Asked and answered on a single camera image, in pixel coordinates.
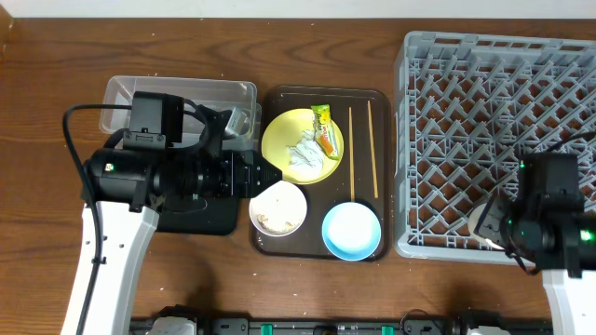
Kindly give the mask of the small white cup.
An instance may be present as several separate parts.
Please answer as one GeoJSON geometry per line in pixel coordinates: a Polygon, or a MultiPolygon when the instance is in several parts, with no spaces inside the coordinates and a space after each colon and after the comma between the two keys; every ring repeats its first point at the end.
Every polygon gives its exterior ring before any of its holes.
{"type": "Polygon", "coordinates": [[[503,250],[501,215],[493,210],[495,197],[476,206],[469,214],[467,228],[470,235],[486,247],[503,250]]]}

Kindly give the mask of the white bowl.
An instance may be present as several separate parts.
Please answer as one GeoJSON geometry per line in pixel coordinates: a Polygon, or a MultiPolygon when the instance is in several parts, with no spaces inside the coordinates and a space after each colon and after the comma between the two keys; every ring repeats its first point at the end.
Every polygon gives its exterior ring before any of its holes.
{"type": "Polygon", "coordinates": [[[250,201],[249,214],[252,225],[258,232],[268,236],[282,237],[292,234],[304,223],[307,202],[304,193],[298,186],[287,181],[279,181],[250,201]],[[295,218],[299,224],[286,234],[269,234],[258,225],[258,214],[281,215],[284,219],[295,218]]]}

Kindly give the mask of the white tissue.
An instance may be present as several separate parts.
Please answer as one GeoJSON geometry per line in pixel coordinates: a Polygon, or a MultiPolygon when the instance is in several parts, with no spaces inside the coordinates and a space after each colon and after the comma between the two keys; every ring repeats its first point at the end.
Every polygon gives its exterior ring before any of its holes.
{"type": "Polygon", "coordinates": [[[313,130],[304,130],[301,139],[293,146],[288,146],[290,168],[304,173],[320,173],[324,165],[325,154],[315,140],[313,130]]]}

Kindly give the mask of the pile of rice waste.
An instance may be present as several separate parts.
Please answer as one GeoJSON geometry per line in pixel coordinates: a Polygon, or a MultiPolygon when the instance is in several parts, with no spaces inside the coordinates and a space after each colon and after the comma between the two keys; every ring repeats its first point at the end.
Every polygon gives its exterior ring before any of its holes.
{"type": "Polygon", "coordinates": [[[281,215],[257,215],[258,225],[272,235],[283,235],[292,231],[299,222],[295,218],[284,219],[281,215]]]}

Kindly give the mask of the yellow round plate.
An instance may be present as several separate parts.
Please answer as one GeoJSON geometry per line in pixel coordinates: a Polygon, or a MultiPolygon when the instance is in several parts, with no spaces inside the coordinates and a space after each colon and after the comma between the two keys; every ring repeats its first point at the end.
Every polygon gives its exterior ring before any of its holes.
{"type": "Polygon", "coordinates": [[[304,173],[290,168],[290,155],[287,147],[295,145],[301,139],[304,130],[314,131],[313,119],[314,114],[310,108],[292,109],[276,116],[265,128],[261,152],[268,162],[281,170],[284,181],[296,184],[312,184],[323,181],[333,174],[343,159],[345,152],[343,133],[336,122],[332,120],[339,149],[339,159],[331,160],[325,155],[320,173],[304,173]]]}

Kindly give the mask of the green orange snack wrapper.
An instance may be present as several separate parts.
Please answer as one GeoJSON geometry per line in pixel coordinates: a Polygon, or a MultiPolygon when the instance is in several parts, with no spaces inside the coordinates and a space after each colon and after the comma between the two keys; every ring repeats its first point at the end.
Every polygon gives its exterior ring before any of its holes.
{"type": "Polygon", "coordinates": [[[328,104],[313,105],[311,110],[314,114],[315,141],[328,158],[338,160],[339,149],[332,126],[331,107],[328,104]]]}

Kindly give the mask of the wooden chopstick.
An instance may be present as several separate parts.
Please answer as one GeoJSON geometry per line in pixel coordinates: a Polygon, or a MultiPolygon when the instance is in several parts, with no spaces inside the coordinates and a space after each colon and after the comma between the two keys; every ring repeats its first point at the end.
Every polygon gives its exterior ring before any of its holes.
{"type": "Polygon", "coordinates": [[[354,135],[352,107],[348,107],[348,149],[349,149],[349,181],[350,201],[355,201],[355,162],[354,162],[354,135]]]}
{"type": "Polygon", "coordinates": [[[372,163],[372,186],[374,198],[378,198],[378,179],[377,179],[377,167],[376,167],[376,154],[374,145],[374,131],[373,131],[373,113],[372,104],[370,100],[367,100],[367,111],[368,111],[368,126],[369,126],[369,141],[371,151],[371,163],[372,163]]]}

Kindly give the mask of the light blue bowl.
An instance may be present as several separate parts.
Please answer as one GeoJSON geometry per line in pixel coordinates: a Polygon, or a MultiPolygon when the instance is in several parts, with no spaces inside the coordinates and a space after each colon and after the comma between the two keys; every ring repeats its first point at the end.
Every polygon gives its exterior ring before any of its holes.
{"type": "Polygon", "coordinates": [[[375,213],[357,202],[344,202],[331,208],[321,225],[327,250],[343,261],[363,261],[381,243],[381,224],[375,213]]]}

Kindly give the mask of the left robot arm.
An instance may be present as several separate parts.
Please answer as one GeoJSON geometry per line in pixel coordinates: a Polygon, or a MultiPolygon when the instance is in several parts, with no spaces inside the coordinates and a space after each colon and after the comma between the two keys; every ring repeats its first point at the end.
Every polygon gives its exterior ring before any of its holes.
{"type": "Polygon", "coordinates": [[[153,235],[229,235],[240,200],[282,178],[258,152],[224,149],[230,113],[143,91],[128,110],[127,127],[74,161],[85,205],[65,334],[128,333],[153,235]]]}

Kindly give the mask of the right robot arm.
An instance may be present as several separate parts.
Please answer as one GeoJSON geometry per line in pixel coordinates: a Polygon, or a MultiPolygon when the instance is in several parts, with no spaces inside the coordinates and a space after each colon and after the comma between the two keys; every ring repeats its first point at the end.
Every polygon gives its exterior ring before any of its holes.
{"type": "Polygon", "coordinates": [[[542,276],[555,334],[595,332],[595,217],[585,211],[575,155],[525,155],[516,198],[490,198],[474,233],[542,276]]]}

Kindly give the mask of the grey dishwasher rack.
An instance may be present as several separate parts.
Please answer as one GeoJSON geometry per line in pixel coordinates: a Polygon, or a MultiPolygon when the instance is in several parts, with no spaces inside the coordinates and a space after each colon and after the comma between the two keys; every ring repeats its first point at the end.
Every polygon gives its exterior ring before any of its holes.
{"type": "Polygon", "coordinates": [[[514,196],[523,154],[576,154],[595,209],[595,45],[590,40],[411,32],[394,63],[394,247],[400,256],[504,264],[467,219],[514,196]]]}

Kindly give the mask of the black plastic tray bin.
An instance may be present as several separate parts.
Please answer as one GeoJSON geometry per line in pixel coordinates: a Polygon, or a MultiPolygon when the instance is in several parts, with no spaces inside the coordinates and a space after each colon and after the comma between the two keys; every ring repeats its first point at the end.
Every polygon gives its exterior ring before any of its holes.
{"type": "Polygon", "coordinates": [[[171,197],[165,200],[156,230],[191,235],[230,235],[237,227],[239,199],[171,197]]]}

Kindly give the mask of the dark brown serving tray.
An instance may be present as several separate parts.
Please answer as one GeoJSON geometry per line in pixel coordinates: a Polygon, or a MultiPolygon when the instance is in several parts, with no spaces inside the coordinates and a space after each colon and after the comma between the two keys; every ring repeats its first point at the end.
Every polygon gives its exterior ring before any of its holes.
{"type": "MultiPolygon", "coordinates": [[[[352,107],[355,154],[355,200],[369,207],[381,224],[381,243],[366,260],[379,261],[385,257],[391,243],[393,196],[391,176],[391,106],[385,94],[373,89],[279,86],[264,99],[264,125],[296,108],[328,104],[332,120],[348,139],[348,107],[352,107]],[[367,101],[372,104],[372,124],[378,179],[378,198],[373,195],[373,176],[369,141],[367,101]]],[[[267,256],[332,260],[325,247],[321,225],[327,212],[350,199],[349,155],[345,154],[339,167],[323,181],[300,187],[307,200],[305,222],[294,233],[283,237],[262,234],[252,227],[252,246],[267,256]]]]}

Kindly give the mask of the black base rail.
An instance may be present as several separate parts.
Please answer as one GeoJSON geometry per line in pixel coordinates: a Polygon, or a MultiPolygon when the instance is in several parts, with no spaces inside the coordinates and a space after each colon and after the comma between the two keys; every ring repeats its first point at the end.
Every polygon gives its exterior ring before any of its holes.
{"type": "Polygon", "coordinates": [[[175,305],[153,318],[130,321],[129,334],[196,335],[553,335],[550,322],[504,318],[497,312],[468,309],[455,317],[431,315],[413,309],[399,319],[306,320],[250,319],[242,315],[207,318],[197,310],[175,305]]]}

